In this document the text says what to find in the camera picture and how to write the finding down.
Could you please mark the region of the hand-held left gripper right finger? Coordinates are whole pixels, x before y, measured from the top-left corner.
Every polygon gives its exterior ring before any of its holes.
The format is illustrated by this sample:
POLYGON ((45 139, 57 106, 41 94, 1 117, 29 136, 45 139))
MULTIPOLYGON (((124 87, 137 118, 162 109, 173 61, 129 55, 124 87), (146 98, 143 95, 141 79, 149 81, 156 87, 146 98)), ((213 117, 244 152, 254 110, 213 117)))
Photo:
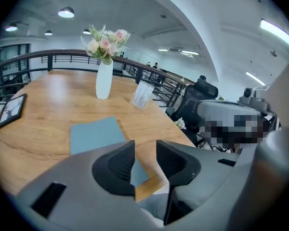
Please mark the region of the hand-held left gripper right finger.
POLYGON ((201 163, 194 156, 162 140, 156 142, 157 162, 169 182, 164 225, 177 221, 192 211, 176 188, 188 185, 200 172, 201 163))

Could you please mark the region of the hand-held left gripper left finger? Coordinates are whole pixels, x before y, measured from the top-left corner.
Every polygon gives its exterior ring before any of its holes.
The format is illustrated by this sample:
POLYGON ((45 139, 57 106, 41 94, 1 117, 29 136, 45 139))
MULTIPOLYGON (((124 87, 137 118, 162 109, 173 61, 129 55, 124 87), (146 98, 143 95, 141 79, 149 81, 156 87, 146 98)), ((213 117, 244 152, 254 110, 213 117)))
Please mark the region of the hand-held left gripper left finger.
POLYGON ((112 150, 98 157, 92 165, 95 181, 113 195, 135 197, 131 170, 135 162, 135 141, 115 144, 112 150))

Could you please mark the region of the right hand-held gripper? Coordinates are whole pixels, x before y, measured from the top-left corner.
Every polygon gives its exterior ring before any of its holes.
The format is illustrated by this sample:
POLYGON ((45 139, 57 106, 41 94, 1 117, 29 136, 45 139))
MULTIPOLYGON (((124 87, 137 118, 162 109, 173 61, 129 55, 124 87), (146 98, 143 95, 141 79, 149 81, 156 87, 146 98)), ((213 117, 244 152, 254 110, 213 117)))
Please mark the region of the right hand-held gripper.
POLYGON ((271 85, 257 88, 245 88, 238 102, 220 100, 200 101, 197 106, 197 114, 205 122, 216 121, 223 127, 234 127, 237 121, 256 120, 262 118, 262 114, 276 116, 270 104, 265 98, 265 92, 271 85))

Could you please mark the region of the light blue mat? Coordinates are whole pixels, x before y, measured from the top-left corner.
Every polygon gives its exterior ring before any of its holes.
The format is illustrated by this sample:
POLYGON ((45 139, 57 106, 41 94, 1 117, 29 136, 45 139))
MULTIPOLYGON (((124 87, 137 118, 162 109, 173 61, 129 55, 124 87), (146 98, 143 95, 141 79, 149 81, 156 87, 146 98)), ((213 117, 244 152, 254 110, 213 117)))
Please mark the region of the light blue mat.
MULTIPOLYGON (((70 150, 71 155, 83 153, 86 151, 95 150, 101 147, 110 146, 117 143, 125 143, 125 139, 116 119, 108 117, 92 123, 75 124, 70 129, 70 150)), ((80 172, 80 167, 83 166, 83 159, 76 157, 78 166, 73 164, 71 172, 71 183, 74 185, 88 185, 93 179, 91 168, 86 166, 84 172, 80 172)), ((148 174, 141 166, 138 159, 135 159, 131 170, 131 184, 138 187, 149 179, 148 174)))

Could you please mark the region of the black office chair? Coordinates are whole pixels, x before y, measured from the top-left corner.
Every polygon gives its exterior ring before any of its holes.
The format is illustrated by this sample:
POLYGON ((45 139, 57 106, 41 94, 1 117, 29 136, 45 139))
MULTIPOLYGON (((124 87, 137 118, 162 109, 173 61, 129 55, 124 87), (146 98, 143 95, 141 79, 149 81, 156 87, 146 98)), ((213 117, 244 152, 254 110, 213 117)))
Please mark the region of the black office chair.
POLYGON ((197 114, 197 105, 202 100, 216 99, 218 94, 218 88, 208 83, 205 76, 200 76, 194 85, 188 85, 185 88, 179 107, 177 109, 169 107, 165 111, 172 121, 178 121, 180 118, 183 120, 185 124, 183 132, 195 146, 204 141, 202 138, 197 138, 202 120, 197 114))

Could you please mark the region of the artificial flower sprig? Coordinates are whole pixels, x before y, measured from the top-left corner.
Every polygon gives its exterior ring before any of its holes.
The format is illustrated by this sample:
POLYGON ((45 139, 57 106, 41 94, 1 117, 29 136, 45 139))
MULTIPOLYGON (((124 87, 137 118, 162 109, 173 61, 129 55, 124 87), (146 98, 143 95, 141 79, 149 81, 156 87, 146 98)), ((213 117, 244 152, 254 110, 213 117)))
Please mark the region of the artificial flower sprig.
POLYGON ((179 118, 179 119, 178 119, 177 121, 175 121, 174 123, 175 123, 175 125, 176 125, 179 129, 181 129, 181 130, 185 130, 185 129, 186 129, 185 122, 184 122, 184 120, 183 120, 182 117, 179 118))

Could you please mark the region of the rectangular ceiling panel light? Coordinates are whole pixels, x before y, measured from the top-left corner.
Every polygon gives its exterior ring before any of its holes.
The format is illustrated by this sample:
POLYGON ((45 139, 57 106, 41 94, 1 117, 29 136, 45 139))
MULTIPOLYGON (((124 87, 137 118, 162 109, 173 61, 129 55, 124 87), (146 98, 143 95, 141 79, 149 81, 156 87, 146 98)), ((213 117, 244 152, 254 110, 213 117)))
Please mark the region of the rectangular ceiling panel light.
POLYGON ((246 75, 249 76, 250 78, 252 78, 253 80, 255 80, 256 82, 258 82, 259 84, 261 84, 262 86, 265 86, 266 84, 261 81, 260 79, 258 79, 256 76, 254 76, 253 74, 251 74, 250 72, 246 72, 246 75))
POLYGON ((281 28, 275 26, 274 24, 269 23, 268 21, 265 21, 264 19, 262 19, 260 22, 260 28, 267 32, 270 32, 271 34, 280 38, 289 45, 289 34, 286 33, 284 30, 282 30, 281 28))

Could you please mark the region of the white vase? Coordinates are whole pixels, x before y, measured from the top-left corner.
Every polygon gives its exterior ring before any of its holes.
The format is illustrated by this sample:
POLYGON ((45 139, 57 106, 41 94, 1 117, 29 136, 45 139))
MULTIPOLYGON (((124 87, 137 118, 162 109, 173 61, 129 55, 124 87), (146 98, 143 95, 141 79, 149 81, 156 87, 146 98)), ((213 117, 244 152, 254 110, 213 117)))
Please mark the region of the white vase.
POLYGON ((110 94, 113 75, 113 60, 110 59, 107 64, 101 62, 96 77, 96 96, 100 100, 105 100, 110 94))

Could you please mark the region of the pink flower bouquet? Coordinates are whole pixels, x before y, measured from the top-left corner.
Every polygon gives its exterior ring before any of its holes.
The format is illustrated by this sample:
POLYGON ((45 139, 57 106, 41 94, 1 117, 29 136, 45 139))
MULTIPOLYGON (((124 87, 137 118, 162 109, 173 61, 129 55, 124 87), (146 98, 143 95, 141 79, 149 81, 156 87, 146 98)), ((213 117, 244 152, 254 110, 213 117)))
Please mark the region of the pink flower bouquet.
POLYGON ((124 29, 118 29, 115 32, 106 30, 106 25, 100 30, 90 25, 89 32, 92 36, 90 40, 80 37, 85 51, 89 57, 99 59, 105 65, 111 64, 113 58, 118 55, 131 36, 124 29))

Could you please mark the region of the black deer picture frame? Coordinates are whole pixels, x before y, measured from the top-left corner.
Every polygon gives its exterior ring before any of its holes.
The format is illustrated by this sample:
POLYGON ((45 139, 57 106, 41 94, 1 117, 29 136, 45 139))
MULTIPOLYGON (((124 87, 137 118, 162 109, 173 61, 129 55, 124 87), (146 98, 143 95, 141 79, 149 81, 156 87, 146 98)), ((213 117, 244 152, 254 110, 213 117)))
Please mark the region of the black deer picture frame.
POLYGON ((21 118, 26 98, 27 94, 24 93, 5 104, 0 114, 0 129, 21 118))

